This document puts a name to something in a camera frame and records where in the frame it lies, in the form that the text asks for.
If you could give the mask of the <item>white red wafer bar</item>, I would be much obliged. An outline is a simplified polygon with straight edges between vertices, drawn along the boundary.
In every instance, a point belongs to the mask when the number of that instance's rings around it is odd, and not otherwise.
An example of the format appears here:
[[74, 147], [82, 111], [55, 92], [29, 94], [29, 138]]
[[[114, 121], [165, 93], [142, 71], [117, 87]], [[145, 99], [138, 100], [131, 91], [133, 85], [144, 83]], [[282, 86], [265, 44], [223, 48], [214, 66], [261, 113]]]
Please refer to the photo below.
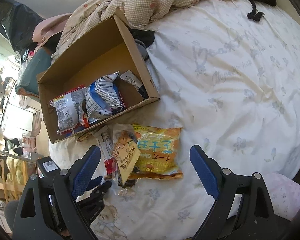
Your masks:
[[94, 133], [94, 137], [100, 148], [107, 175], [113, 175], [117, 171], [117, 163], [113, 154], [114, 145], [108, 126], [104, 126]]

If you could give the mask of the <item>yellow peanut snack packet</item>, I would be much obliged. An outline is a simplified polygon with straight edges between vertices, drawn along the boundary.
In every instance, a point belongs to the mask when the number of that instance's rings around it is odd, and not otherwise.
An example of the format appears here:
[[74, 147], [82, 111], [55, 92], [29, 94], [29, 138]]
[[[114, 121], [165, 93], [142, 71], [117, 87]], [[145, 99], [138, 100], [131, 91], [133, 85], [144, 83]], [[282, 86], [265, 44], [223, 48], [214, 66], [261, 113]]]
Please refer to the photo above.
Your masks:
[[140, 150], [129, 133], [122, 131], [114, 145], [113, 153], [117, 163], [117, 183], [119, 186], [123, 186], [133, 172], [140, 157]]

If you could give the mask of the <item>white red snack bag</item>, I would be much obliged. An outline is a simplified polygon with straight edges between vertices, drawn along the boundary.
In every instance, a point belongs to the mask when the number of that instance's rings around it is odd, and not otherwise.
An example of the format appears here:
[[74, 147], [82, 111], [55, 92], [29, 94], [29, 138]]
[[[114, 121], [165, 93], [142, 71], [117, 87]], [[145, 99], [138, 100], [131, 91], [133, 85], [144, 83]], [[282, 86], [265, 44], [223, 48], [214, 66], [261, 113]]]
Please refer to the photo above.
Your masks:
[[83, 107], [85, 90], [85, 85], [80, 85], [50, 100], [50, 106], [54, 107], [57, 113], [58, 134], [70, 133], [79, 127], [90, 126]]

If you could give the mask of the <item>orange yellow cheese snack bag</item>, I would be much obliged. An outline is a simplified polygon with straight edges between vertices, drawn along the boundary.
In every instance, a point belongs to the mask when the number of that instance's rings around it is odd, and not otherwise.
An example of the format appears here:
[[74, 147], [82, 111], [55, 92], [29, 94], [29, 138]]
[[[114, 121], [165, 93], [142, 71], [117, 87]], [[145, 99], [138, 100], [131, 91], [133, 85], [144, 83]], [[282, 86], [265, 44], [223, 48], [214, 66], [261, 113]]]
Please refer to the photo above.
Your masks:
[[140, 156], [129, 179], [180, 179], [177, 165], [181, 127], [157, 128], [133, 124]]

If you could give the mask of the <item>white blue snack bag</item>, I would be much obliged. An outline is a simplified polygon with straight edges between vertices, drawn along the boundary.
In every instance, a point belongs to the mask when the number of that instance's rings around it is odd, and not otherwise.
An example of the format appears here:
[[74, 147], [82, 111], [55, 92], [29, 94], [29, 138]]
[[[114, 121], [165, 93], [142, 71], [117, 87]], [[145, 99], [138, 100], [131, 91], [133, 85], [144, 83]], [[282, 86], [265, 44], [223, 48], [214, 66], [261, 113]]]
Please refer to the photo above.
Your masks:
[[85, 91], [89, 124], [105, 120], [126, 109], [120, 91], [115, 85], [119, 72], [99, 77]]

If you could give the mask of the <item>white navy slim snack packet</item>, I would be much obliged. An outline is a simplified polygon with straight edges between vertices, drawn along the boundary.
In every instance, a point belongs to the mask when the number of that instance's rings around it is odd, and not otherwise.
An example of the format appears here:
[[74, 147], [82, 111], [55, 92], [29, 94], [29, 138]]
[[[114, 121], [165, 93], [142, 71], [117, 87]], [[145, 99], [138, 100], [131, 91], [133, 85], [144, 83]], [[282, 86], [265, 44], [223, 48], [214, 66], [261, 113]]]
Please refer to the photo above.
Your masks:
[[149, 98], [144, 84], [136, 77], [136, 75], [131, 70], [128, 70], [121, 74], [120, 79], [130, 85], [133, 85], [137, 92], [142, 96], [143, 100]]

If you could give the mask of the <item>pink floral pillow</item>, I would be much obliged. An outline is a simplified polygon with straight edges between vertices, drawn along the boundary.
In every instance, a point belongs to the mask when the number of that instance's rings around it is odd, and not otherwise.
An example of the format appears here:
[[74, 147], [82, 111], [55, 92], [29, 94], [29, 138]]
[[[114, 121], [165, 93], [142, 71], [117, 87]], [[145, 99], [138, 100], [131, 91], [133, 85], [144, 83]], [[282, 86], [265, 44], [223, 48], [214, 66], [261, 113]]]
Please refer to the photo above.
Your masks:
[[292, 220], [300, 209], [300, 185], [278, 173], [266, 174], [267, 186], [274, 213]]

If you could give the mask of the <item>teal cushion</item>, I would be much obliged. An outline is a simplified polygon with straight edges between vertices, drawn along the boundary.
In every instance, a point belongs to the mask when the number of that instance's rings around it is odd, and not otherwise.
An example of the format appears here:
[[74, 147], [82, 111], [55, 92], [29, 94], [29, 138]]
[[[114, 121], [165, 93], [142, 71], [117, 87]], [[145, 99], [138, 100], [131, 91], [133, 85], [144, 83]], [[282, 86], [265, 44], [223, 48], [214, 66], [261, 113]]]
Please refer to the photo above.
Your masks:
[[17, 81], [15, 93], [18, 96], [27, 96], [39, 102], [37, 75], [50, 67], [51, 55], [51, 50], [45, 46], [37, 50]]

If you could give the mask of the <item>white floral bed sheet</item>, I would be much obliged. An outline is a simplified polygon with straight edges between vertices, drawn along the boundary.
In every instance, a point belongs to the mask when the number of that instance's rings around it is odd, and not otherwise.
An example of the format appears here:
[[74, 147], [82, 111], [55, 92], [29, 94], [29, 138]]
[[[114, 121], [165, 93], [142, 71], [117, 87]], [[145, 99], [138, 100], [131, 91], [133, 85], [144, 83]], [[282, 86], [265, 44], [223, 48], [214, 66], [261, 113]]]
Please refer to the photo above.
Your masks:
[[300, 169], [300, 25], [278, 7], [248, 0], [202, 0], [152, 23], [147, 67], [160, 100], [118, 124], [181, 127], [183, 178], [140, 179], [129, 193], [113, 184], [91, 224], [99, 239], [186, 239], [213, 198], [189, 159], [200, 145], [221, 167], [249, 176]]

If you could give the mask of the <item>brown cardboard box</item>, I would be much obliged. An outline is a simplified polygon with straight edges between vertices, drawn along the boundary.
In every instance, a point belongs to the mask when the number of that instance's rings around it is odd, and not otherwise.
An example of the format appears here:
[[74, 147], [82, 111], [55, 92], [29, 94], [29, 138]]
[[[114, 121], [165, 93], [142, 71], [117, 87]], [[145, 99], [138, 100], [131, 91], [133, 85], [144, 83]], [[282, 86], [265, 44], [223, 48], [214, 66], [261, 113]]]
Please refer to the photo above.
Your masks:
[[57, 132], [58, 115], [50, 105], [52, 99], [80, 85], [89, 86], [102, 76], [128, 70], [142, 82], [148, 98], [143, 99], [133, 85], [123, 80], [116, 81], [126, 109], [84, 129], [85, 132], [100, 129], [111, 119], [160, 99], [145, 61], [130, 33], [130, 26], [124, 14], [117, 11], [115, 15], [81, 36], [45, 72], [37, 76], [40, 105], [51, 143], [67, 138], [66, 134]]

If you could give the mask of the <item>pink cloth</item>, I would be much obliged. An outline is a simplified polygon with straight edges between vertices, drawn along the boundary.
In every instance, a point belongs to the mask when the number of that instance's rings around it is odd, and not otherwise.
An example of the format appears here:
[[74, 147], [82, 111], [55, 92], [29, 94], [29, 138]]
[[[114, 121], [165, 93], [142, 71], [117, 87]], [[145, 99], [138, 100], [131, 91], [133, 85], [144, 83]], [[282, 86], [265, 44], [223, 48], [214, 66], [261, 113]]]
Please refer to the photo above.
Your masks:
[[32, 40], [37, 48], [42, 47], [46, 42], [58, 33], [62, 33], [72, 13], [61, 14], [47, 18], [38, 23], [33, 31]]

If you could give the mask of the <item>black plastic bag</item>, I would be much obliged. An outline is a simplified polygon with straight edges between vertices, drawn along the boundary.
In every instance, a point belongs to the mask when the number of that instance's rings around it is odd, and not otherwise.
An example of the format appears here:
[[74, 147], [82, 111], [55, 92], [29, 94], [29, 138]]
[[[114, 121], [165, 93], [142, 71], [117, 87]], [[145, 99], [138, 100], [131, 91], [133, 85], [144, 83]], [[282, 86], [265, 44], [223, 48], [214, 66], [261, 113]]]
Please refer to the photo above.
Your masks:
[[8, 39], [14, 51], [21, 55], [34, 50], [33, 32], [44, 18], [23, 3], [15, 0], [0, 0], [0, 33]]

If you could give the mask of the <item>dark sock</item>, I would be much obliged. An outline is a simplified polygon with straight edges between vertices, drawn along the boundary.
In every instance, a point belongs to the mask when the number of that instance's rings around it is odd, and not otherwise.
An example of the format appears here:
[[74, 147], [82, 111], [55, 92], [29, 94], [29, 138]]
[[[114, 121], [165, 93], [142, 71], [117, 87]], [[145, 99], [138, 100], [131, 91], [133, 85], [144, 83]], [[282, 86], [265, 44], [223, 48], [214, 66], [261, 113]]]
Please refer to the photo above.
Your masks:
[[151, 46], [155, 40], [155, 31], [132, 29], [130, 33], [134, 38], [139, 53], [146, 61], [148, 59], [147, 48]]

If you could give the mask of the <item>beige checkered duvet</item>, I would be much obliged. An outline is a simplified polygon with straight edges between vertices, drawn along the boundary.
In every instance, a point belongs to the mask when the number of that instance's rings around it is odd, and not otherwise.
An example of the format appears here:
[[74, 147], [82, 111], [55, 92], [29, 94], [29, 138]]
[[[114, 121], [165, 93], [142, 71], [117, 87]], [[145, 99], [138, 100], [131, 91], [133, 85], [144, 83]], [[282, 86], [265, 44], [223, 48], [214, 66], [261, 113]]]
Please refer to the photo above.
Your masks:
[[62, 32], [55, 61], [76, 40], [91, 31], [101, 21], [121, 10], [133, 29], [144, 30], [147, 25], [163, 18], [174, 7], [191, 7], [200, 0], [88, 0], [78, 7], [68, 19]]

